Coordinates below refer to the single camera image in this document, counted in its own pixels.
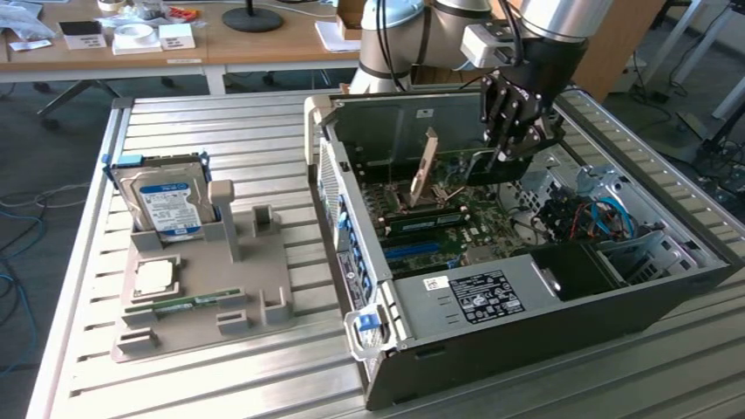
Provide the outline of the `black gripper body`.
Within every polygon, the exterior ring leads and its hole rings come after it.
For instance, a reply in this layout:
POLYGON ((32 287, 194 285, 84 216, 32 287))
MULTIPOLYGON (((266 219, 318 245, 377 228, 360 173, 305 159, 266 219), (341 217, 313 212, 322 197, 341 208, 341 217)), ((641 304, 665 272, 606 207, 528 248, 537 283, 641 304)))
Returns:
POLYGON ((532 122, 553 105, 587 49, 587 39, 561 42, 545 37, 521 38, 513 60, 498 72, 528 93, 522 122, 532 122))

